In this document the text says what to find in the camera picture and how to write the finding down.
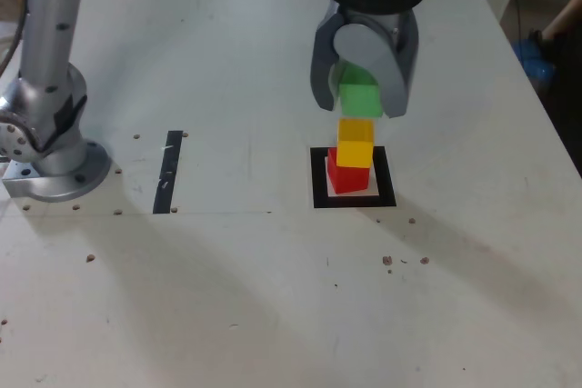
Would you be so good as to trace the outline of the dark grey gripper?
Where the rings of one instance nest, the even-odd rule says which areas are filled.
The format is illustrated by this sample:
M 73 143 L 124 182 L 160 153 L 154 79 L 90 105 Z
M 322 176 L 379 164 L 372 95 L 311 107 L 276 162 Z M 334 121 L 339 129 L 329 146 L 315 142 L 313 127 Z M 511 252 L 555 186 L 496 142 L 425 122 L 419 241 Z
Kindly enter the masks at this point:
M 331 1 L 315 33 L 310 66 L 310 85 L 318 106 L 326 111 L 334 109 L 336 99 L 329 77 L 340 58 L 366 70 L 376 80 L 387 117 L 404 115 L 418 44 L 416 17 L 411 10 L 372 15 Z

